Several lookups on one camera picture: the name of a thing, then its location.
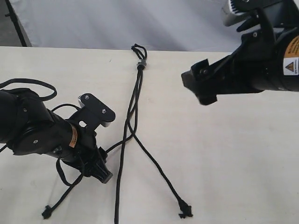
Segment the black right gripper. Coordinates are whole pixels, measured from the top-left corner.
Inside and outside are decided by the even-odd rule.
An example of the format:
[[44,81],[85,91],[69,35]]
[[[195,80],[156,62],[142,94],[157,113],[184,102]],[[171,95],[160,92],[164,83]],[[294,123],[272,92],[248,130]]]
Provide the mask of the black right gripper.
[[[209,64],[208,59],[195,63],[181,74],[183,86],[201,105],[217,102],[216,95],[248,94],[263,91],[299,90],[299,32],[279,33],[273,43],[243,43],[227,57]],[[200,91],[197,81],[210,80],[210,95]]]

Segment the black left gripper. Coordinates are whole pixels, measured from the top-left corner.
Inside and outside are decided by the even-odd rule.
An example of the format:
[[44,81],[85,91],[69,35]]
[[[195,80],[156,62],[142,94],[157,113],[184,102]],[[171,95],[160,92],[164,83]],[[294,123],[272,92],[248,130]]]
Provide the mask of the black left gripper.
[[57,157],[66,165],[83,172],[85,177],[94,177],[106,184],[113,174],[106,167],[107,152],[97,147],[95,135],[79,137],[74,148],[63,147]]

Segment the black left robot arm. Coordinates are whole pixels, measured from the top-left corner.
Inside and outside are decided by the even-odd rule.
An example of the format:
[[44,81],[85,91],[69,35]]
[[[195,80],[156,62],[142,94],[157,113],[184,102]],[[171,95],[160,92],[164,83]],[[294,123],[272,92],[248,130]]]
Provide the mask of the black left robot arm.
[[14,155],[46,154],[107,183],[106,152],[97,146],[98,126],[109,126],[115,113],[90,93],[79,96],[79,109],[64,119],[46,108],[28,88],[0,92],[0,142]]

